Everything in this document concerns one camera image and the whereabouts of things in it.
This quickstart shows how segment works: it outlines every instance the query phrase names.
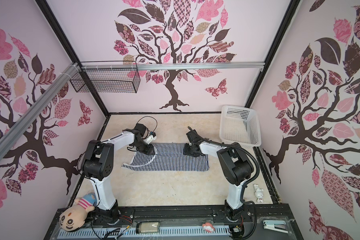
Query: stuffed toy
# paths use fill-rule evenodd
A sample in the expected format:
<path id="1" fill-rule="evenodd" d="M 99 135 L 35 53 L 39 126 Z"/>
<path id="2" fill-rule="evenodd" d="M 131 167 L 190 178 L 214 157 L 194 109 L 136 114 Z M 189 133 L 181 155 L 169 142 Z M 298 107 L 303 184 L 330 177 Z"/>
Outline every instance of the stuffed toy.
<path id="1" fill-rule="evenodd" d="M 72 232 L 84 225 L 90 211 L 95 210 L 97 204 L 95 193 L 84 195 L 81 199 L 75 199 L 76 205 L 65 210 L 59 218 L 62 229 Z"/>

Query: floor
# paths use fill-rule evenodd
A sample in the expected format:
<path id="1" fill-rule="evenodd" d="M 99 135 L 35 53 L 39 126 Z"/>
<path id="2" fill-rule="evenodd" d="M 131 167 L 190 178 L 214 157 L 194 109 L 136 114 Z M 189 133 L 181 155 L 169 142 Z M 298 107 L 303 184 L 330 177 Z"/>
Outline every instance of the floor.
<path id="1" fill-rule="evenodd" d="M 112 115 L 102 139 L 111 138 L 123 129 L 133 128 L 144 115 Z M 188 126 L 202 137 L 221 142 L 219 138 L 220 114 L 152 114 L 157 119 L 156 142 L 188 142 Z M 152 118 L 140 121 L 151 131 L 156 126 Z M 254 155 L 253 149 L 247 149 Z M 138 172 L 122 168 L 129 163 L 134 153 L 126 147 L 114 156 L 111 185 L 119 206 L 159 205 L 221 205 L 228 195 L 229 183 L 223 175 L 219 160 L 209 156 L 210 169 L 206 172 Z M 264 204 L 272 204 L 263 175 L 255 179 L 245 190 L 244 199 L 253 200 L 253 184 L 264 189 Z M 93 192 L 90 180 L 84 179 L 78 197 Z"/>

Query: black frame beam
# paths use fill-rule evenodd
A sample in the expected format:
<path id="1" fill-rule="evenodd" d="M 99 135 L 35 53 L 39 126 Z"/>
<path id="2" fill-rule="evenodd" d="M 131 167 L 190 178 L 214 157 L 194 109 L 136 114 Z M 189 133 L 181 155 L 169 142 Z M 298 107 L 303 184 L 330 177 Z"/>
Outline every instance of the black frame beam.
<path id="1" fill-rule="evenodd" d="M 265 75 L 267 74 L 267 71 L 269 67 L 271 66 L 272 60 L 280 46 L 281 41 L 283 40 L 283 37 L 285 35 L 285 32 L 287 31 L 289 25 L 291 24 L 291 21 L 293 19 L 293 16 L 296 13 L 297 7 L 299 6 L 300 0 L 291 0 L 289 3 L 289 6 L 287 8 L 287 11 L 285 12 L 284 18 L 281 21 L 281 24 L 279 26 L 279 30 L 276 33 L 276 36 L 272 42 L 271 48 L 268 51 L 267 56 L 265 57 L 265 65 L 263 70 L 259 73 L 253 88 L 250 92 L 250 95 L 248 96 L 247 102 L 245 104 L 246 108 L 250 108 L 257 92 L 260 89 L 261 83 L 263 82 L 263 79 Z"/>
<path id="2" fill-rule="evenodd" d="M 79 65 L 79 67 L 81 68 L 82 64 L 81 64 L 79 58 L 77 57 L 72 45 L 68 41 L 67 36 L 63 32 L 59 22 L 57 21 L 55 15 L 53 14 L 51 8 L 49 7 L 49 5 L 47 3 L 47 1 L 46 0 L 35 0 L 35 2 L 39 6 L 41 12 L 43 13 L 44 17 L 48 21 L 48 23 L 51 26 L 52 30 L 55 32 L 56 36 L 58 37 L 58 39 L 59 39 L 59 41 L 60 41 L 60 43 L 62 45 L 62 47 L 67 52 L 67 55 L 69 56 L 71 61 L 74 62 L 74 63 L 77 63 Z M 84 71 L 79 71 L 79 73 L 80 73 L 82 79 L 84 80 L 85 84 L 87 85 L 88 89 L 90 90 L 90 92 L 91 92 L 93 98 L 95 99 L 97 105 L 99 106 L 99 108 L 103 112 L 104 116 L 106 116 L 106 117 L 109 116 L 109 112 L 108 112 L 104 102 L 100 98 L 100 95 L 96 92 L 95 87 L 93 86 L 91 80 L 89 80 L 89 77 L 88 77 L 87 73 L 84 72 Z"/>

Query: striped towel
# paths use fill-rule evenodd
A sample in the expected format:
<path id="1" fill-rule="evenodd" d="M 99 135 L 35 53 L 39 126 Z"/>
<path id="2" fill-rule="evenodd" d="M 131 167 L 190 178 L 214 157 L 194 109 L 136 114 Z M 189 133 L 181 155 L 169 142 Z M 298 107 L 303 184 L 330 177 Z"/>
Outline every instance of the striped towel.
<path id="1" fill-rule="evenodd" d="M 153 143 L 156 156 L 136 152 L 130 164 L 122 167 L 135 171 L 208 171 L 208 155 L 191 157 L 183 154 L 185 143 Z"/>

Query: tree mural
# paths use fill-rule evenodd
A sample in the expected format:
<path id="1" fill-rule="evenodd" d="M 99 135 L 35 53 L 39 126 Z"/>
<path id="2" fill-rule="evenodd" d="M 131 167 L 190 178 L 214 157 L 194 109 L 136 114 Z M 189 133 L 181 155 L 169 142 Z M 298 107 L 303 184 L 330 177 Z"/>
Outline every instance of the tree mural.
<path id="1" fill-rule="evenodd" d="M 298 66 L 295 62 L 287 66 L 287 79 L 272 97 L 281 110 L 276 116 L 284 134 L 281 147 L 277 155 L 264 150 L 271 160 L 271 173 L 274 168 L 281 183 L 279 164 L 289 147 L 297 145 L 296 154 L 302 154 L 303 164 L 312 159 L 314 184 L 319 184 L 321 175 L 329 197 L 353 218 L 352 195 L 360 207 L 360 164 L 356 157 L 350 161 L 341 154 L 360 154 L 360 147 L 355 145 L 360 142 L 360 6 L 354 9 L 353 34 L 349 21 L 336 19 L 334 33 L 338 41 L 320 38 L 320 54 L 314 55 L 309 45 Z M 321 68 L 322 60 L 328 63 L 327 68 Z M 317 165 L 320 160 L 322 169 Z M 353 176 L 339 177 L 330 169 Z"/>
<path id="2" fill-rule="evenodd" d="M 190 19 L 191 0 L 173 0 L 173 11 L 169 11 L 171 0 L 123 0 L 131 7 L 120 12 L 120 16 L 128 18 L 133 24 L 123 24 L 115 21 L 117 31 L 121 40 L 115 41 L 114 49 L 124 56 L 124 64 L 128 61 L 136 61 L 138 64 L 159 64 L 159 63 L 211 63 L 230 62 L 235 54 L 225 53 L 234 42 L 223 42 L 229 29 L 222 29 L 227 24 L 228 13 L 223 8 L 223 0 L 192 0 L 196 3 L 198 13 L 195 21 L 204 19 L 206 22 L 199 23 L 196 28 L 193 26 L 193 19 Z M 128 54 L 134 51 L 137 55 Z M 181 112 L 178 106 L 189 106 L 179 99 L 173 81 L 177 79 L 188 81 L 192 76 L 196 81 L 201 77 L 208 78 L 219 73 L 217 69 L 199 69 L 196 73 L 185 69 L 161 70 L 161 71 L 139 71 L 148 81 L 156 84 L 164 83 L 172 98 L 162 108 L 172 106 L 174 110 Z M 207 88 L 206 91 L 217 97 L 226 92 L 226 81 L 222 81 L 217 88 Z"/>
<path id="3" fill-rule="evenodd" d="M 6 78 L 0 75 L 0 139 L 14 125 L 16 120 L 35 103 L 37 94 L 44 93 L 45 90 L 42 85 L 52 84 L 56 78 L 53 64 L 43 70 L 37 54 L 31 58 L 28 48 L 20 40 L 14 37 L 11 37 L 11 40 L 19 50 L 19 55 L 4 65 L 3 72 Z M 0 60 L 11 59 L 12 56 L 9 53 L 12 49 L 13 46 L 6 42 L 5 32 L 0 29 Z M 30 91 L 27 91 L 27 85 L 31 86 Z M 69 113 L 72 99 L 64 98 L 67 92 L 68 84 L 65 84 L 51 103 L 33 121 L 28 130 L 24 132 L 23 136 L 26 139 L 20 138 L 4 156 L 4 159 L 11 159 L 9 163 L 0 165 L 0 168 L 7 168 L 2 179 L 5 179 L 3 181 L 10 191 L 21 195 L 21 185 L 34 180 L 41 167 L 58 167 L 63 168 L 66 172 L 68 194 L 72 174 L 79 174 L 77 164 L 81 156 L 73 161 L 68 161 L 63 158 L 48 156 L 46 151 L 47 147 L 53 146 L 51 139 L 58 137 L 53 129 L 64 127 L 68 123 L 64 118 Z M 91 114 L 91 110 L 85 105 L 82 106 L 81 101 L 80 106 L 86 119 L 82 119 L 84 118 L 82 116 L 78 124 L 89 123 L 87 115 Z"/>

